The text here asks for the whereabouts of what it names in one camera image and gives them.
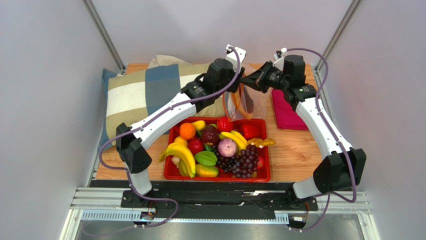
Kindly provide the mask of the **purple onion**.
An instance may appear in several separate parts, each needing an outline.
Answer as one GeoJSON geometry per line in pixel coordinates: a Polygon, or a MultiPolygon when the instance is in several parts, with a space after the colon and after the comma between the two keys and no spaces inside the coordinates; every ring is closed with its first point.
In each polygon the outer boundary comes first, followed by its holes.
{"type": "Polygon", "coordinates": [[[237,144],[230,138],[224,138],[218,144],[218,151],[223,157],[232,157],[237,152],[237,144]]]}

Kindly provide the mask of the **dark red apple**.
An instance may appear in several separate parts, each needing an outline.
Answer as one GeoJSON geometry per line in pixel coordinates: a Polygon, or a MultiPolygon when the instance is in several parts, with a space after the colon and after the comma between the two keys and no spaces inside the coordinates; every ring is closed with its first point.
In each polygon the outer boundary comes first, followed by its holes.
{"type": "Polygon", "coordinates": [[[209,146],[216,145],[219,139],[219,131],[213,125],[207,125],[201,133],[201,141],[209,146]]]}

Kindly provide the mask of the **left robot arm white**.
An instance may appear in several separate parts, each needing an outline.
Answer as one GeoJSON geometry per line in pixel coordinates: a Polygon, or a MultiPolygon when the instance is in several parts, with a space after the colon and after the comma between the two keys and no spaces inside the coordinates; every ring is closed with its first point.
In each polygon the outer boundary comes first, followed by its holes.
{"type": "Polygon", "coordinates": [[[131,126],[122,123],[116,128],[116,149],[125,164],[130,189],[137,196],[144,197],[152,190],[148,173],[152,158],[147,152],[152,143],[238,85],[247,52],[231,45],[227,45],[226,51],[225,58],[216,59],[203,76],[187,83],[159,110],[131,126]]]}

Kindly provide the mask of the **clear zip bag orange zipper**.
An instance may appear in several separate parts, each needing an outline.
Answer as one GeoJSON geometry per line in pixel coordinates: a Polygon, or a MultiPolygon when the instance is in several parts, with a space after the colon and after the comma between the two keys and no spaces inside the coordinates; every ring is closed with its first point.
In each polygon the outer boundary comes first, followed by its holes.
{"type": "Polygon", "coordinates": [[[263,93],[254,90],[244,84],[240,84],[237,91],[222,94],[222,105],[227,118],[233,122],[238,120],[265,119],[267,117],[267,107],[270,101],[270,93],[263,93]],[[254,101],[252,115],[248,115],[245,110],[244,93],[251,96],[254,101]]]}

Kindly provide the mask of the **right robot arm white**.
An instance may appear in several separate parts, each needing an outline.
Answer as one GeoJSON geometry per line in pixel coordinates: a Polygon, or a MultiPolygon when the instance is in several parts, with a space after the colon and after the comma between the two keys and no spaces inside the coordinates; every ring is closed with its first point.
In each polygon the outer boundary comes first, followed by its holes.
{"type": "Polygon", "coordinates": [[[312,133],[323,158],[311,177],[295,182],[289,192],[297,199],[325,195],[360,184],[366,153],[355,149],[341,135],[324,110],[314,86],[306,83],[306,64],[301,55],[287,55],[240,79],[246,86],[266,93],[270,88],[283,92],[285,101],[312,133]]]}

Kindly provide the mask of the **papaya half slice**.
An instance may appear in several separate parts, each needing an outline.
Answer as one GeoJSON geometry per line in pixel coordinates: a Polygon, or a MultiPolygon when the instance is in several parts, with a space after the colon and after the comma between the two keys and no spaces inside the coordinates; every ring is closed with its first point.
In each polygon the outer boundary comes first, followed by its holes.
{"type": "Polygon", "coordinates": [[[245,110],[248,115],[252,115],[254,112],[254,101],[249,93],[244,93],[243,96],[245,100],[245,110]]]}

